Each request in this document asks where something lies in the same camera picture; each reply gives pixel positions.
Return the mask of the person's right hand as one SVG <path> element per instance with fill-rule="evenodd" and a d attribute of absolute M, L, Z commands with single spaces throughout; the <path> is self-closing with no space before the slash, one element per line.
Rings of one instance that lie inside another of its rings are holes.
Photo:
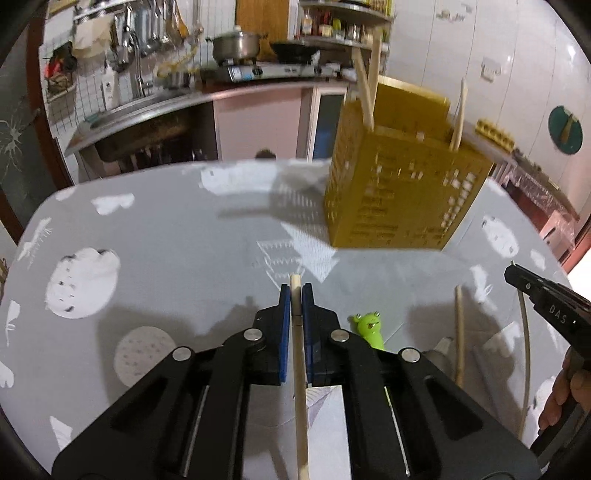
<path fill-rule="evenodd" d="M 562 370 L 554 382 L 552 392 L 539 417 L 538 426 L 540 431 L 549 426 L 554 426 L 560 420 L 563 406 L 569 396 L 572 396 L 585 413 L 589 413 L 591 410 L 590 372 L 580 369 L 571 378 L 568 378 L 571 363 L 572 349 L 569 348 L 563 360 Z"/>

